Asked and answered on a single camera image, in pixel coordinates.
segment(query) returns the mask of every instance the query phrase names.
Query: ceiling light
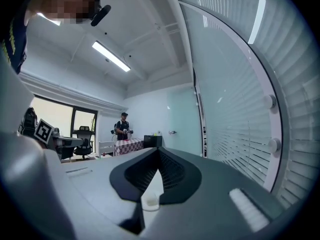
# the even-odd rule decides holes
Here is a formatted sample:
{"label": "ceiling light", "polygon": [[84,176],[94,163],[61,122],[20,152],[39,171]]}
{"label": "ceiling light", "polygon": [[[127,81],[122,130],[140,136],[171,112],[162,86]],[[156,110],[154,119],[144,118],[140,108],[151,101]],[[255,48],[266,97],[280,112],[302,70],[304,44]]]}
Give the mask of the ceiling light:
{"label": "ceiling light", "polygon": [[58,26],[60,26],[60,24],[61,24],[61,21],[48,19],[48,18],[46,18],[42,13],[37,13],[37,14],[38,14],[39,16],[47,19],[48,21],[51,21],[52,23],[54,23],[54,24],[56,24],[56,25],[58,25]]}
{"label": "ceiling light", "polygon": [[260,24],[264,16],[265,7],[266,7],[266,0],[259,0],[258,9],[256,11],[252,32],[248,41],[249,45],[252,45],[256,40],[258,31],[260,28]]}
{"label": "ceiling light", "polygon": [[99,53],[106,56],[110,61],[116,64],[119,68],[122,68],[125,72],[128,72],[130,68],[124,64],[120,59],[113,55],[109,50],[103,47],[98,41],[96,41],[92,47],[96,49]]}

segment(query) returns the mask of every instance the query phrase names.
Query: man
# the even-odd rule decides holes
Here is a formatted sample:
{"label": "man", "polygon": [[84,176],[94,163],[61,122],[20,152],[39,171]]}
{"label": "man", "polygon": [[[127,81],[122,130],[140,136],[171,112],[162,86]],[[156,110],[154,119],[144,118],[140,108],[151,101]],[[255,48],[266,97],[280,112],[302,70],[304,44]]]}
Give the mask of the man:
{"label": "man", "polygon": [[98,11],[99,1],[15,0],[15,4],[12,5],[14,9],[10,4],[1,7],[1,11],[8,11],[2,22],[2,26],[6,28],[6,34],[0,35],[1,48],[8,63],[17,74],[20,73],[26,59],[27,26],[33,16],[41,13],[50,20],[73,19],[76,23],[80,23],[91,18]]}
{"label": "man", "polygon": [[121,114],[121,121],[116,124],[116,132],[118,133],[118,141],[127,140],[128,132],[125,134],[124,130],[129,131],[129,122],[126,121],[128,114],[123,112]]}

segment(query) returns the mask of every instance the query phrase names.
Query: office chair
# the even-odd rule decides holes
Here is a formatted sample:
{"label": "office chair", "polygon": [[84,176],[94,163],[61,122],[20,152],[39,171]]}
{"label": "office chair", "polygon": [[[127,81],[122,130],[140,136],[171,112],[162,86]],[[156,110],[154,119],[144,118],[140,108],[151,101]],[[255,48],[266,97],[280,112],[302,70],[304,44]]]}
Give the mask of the office chair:
{"label": "office chair", "polygon": [[90,139],[93,131],[90,131],[89,126],[80,126],[79,130],[73,131],[73,134],[76,134],[78,139],[83,140],[83,144],[81,146],[77,146],[74,150],[74,154],[82,156],[85,159],[85,156],[91,154],[92,147],[90,145]]}

